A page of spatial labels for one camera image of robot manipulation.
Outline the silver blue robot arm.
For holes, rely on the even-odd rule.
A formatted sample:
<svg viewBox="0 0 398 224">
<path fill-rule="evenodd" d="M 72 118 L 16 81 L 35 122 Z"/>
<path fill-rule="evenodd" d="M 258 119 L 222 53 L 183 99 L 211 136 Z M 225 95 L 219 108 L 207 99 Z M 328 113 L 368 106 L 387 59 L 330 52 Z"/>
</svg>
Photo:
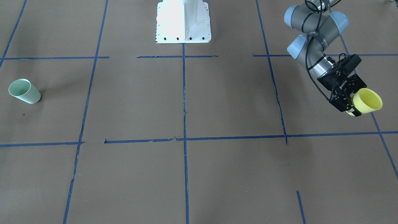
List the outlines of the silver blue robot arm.
<svg viewBox="0 0 398 224">
<path fill-rule="evenodd" d="M 327 11 L 338 0 L 306 0 L 301 6 L 291 6 L 284 15 L 285 23 L 302 32 L 287 51 L 307 71 L 318 92 L 335 108 L 351 116 L 372 111 L 367 102 L 367 85 L 352 74 L 361 58 L 342 53 L 335 61 L 325 54 L 329 45 L 348 27 L 349 21 L 340 11 Z"/>
</svg>

